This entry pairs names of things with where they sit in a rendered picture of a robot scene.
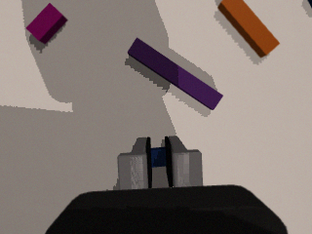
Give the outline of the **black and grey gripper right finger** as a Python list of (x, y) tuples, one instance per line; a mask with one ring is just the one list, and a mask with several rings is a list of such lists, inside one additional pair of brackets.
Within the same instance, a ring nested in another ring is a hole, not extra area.
[(187, 150), (178, 136), (165, 136), (169, 187), (203, 186), (202, 153)]

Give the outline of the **orange rod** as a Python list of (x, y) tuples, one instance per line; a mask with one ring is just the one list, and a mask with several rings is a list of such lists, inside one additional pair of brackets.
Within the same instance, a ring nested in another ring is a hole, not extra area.
[(260, 58), (280, 44), (243, 0), (222, 0), (217, 8)]

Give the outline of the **small dark blue block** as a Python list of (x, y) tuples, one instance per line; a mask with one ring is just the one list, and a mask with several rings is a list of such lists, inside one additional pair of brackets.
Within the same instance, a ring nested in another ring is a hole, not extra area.
[(151, 148), (151, 166), (152, 168), (167, 167), (165, 147)]

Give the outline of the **dark purple rod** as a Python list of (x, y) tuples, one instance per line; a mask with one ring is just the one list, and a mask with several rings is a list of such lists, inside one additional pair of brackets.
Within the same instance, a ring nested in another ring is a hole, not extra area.
[(138, 38), (128, 50), (128, 54), (210, 110), (214, 110), (223, 97), (221, 93)]

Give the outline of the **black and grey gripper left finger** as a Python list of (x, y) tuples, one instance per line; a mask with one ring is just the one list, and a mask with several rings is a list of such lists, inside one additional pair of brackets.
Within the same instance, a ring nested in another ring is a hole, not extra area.
[(150, 137), (138, 137), (132, 152), (120, 153), (117, 162), (119, 190), (152, 188)]

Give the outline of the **dark magenta block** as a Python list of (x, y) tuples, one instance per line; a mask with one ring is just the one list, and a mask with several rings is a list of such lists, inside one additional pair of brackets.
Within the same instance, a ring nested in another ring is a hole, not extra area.
[(38, 41), (46, 44), (68, 21), (51, 3), (26, 28)]

